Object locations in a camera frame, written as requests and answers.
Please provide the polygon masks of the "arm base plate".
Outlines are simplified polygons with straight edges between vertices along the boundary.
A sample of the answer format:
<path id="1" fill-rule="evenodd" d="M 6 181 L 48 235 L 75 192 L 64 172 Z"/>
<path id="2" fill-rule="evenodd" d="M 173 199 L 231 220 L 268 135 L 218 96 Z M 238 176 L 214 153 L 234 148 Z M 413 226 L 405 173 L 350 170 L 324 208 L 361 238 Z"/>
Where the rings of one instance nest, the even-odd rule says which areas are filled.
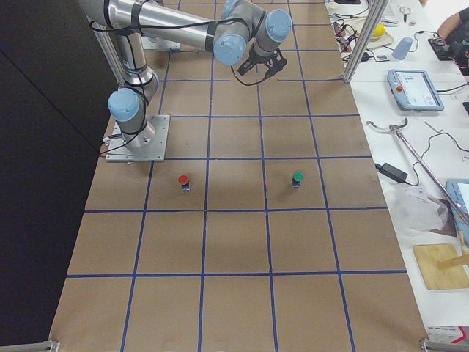
<path id="1" fill-rule="evenodd" d="M 141 37 L 145 51 L 179 51 L 180 44 L 159 37 Z"/>
<path id="2" fill-rule="evenodd" d="M 147 125 L 128 145 L 125 142 L 132 136 L 122 138 L 118 124 L 114 123 L 113 134 L 118 137 L 111 139 L 106 153 L 107 162 L 163 162 L 169 133 L 169 115 L 147 116 Z"/>

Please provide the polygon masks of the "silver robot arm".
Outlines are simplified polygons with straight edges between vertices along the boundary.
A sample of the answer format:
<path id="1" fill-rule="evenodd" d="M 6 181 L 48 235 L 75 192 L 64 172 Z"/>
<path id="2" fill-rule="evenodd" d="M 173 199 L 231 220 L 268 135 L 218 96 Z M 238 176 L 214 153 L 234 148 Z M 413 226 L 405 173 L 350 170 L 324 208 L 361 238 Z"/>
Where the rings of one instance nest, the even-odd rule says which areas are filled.
<path id="1" fill-rule="evenodd" d="M 108 161 L 150 161 L 164 157 L 169 118 L 150 116 L 147 107 L 158 76 L 147 65 L 141 42 L 140 12 L 145 1 L 79 1 L 118 83 L 108 98 L 117 136 Z"/>
<path id="2" fill-rule="evenodd" d="M 238 65 L 242 76 L 261 64 L 270 78 L 287 64 L 279 46 L 292 30 L 292 19 L 283 9 L 268 12 L 249 1 L 226 1 L 221 18 L 209 20 L 155 1 L 106 1 L 103 15 L 108 28 L 119 34 L 204 49 L 223 65 Z"/>

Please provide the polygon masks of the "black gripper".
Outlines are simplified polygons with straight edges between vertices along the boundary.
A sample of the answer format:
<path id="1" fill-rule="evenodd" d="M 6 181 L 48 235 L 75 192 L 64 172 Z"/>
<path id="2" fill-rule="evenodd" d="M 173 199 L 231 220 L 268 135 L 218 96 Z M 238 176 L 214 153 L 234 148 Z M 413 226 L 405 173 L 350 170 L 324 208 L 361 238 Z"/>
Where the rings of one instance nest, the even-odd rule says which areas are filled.
<path id="1" fill-rule="evenodd" d="M 269 67 L 268 62 L 272 59 L 273 57 L 273 52 L 268 52 L 266 56 L 261 55 L 256 51 L 254 46 L 251 46 L 249 52 L 248 52 L 248 58 L 247 60 L 242 63 L 239 68 L 237 69 L 237 72 L 244 76 L 249 70 L 257 66 L 258 64 L 263 64 L 266 67 Z"/>

